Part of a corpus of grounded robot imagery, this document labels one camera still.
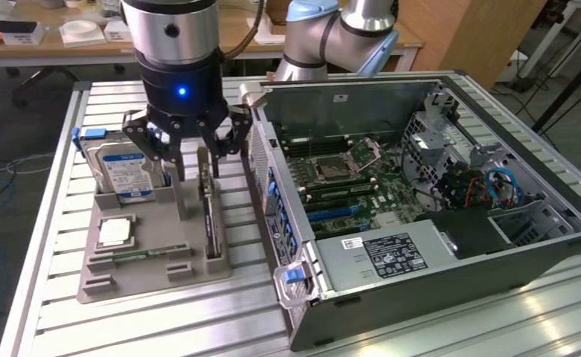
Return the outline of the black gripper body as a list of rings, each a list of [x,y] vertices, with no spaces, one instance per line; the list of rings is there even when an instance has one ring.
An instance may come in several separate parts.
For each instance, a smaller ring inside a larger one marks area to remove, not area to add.
[[[222,53],[215,49],[199,62],[166,64],[136,52],[147,97],[148,121],[167,134],[199,138],[202,120],[216,128],[228,109],[223,97]]]

